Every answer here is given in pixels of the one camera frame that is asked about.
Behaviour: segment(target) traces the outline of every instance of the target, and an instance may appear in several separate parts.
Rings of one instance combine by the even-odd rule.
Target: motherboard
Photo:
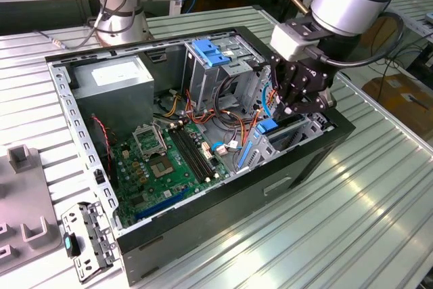
[[[193,123],[180,129],[152,125],[112,146],[115,192],[124,227],[200,193],[229,177]]]

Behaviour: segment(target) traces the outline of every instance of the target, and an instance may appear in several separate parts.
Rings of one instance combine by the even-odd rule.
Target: perforated metal bracket
[[[80,254],[72,257],[82,284],[113,266],[120,255],[100,202],[81,202],[62,215],[65,231],[76,238]],[[64,243],[70,249],[70,242]]]

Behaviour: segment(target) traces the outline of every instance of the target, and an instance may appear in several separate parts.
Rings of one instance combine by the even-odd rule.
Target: green motherboard
[[[189,142],[195,145],[212,169],[213,177],[203,181],[194,174],[193,168],[185,161],[185,150],[180,150],[176,146],[171,137],[172,131],[168,129],[160,132],[166,145],[166,152],[162,154],[143,157],[136,139],[132,136],[112,146],[113,163],[116,164],[118,178],[114,190],[119,201],[118,216],[124,227],[204,191],[229,176],[219,158],[205,158],[201,148],[201,143],[205,139],[197,126],[188,124],[183,130],[190,138]],[[138,141],[142,150],[158,145],[158,140],[152,132],[144,133],[138,137]]]

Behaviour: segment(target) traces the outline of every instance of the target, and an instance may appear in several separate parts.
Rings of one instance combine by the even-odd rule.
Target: blue cable
[[[265,86],[263,87],[263,91],[262,91],[262,105],[263,105],[263,110],[265,111],[266,115],[271,117],[271,113],[269,112],[268,106],[266,105],[266,89],[268,88],[269,83],[266,83]]]
[[[223,142],[216,142],[216,143],[214,143],[213,145],[212,145],[212,147],[210,147],[210,149],[214,152],[219,146],[222,146],[222,145],[224,145],[224,143]]]
[[[194,7],[195,4],[196,4],[196,0],[192,0],[191,7],[189,7],[189,9],[185,12],[185,14],[188,14],[192,10],[192,7]]]

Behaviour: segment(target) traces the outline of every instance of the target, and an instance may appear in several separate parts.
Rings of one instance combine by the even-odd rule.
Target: aluminum extrusion table
[[[265,43],[273,24],[251,7],[149,20],[156,38],[244,25]],[[73,45],[87,31],[49,34]],[[95,199],[44,63],[59,52],[33,33],[0,37],[0,153],[40,150],[58,218]],[[433,151],[342,76],[332,92],[356,130],[308,181],[134,288],[416,287],[433,265]],[[0,277],[0,288],[79,286],[62,246]],[[120,262],[83,288],[127,288]]]

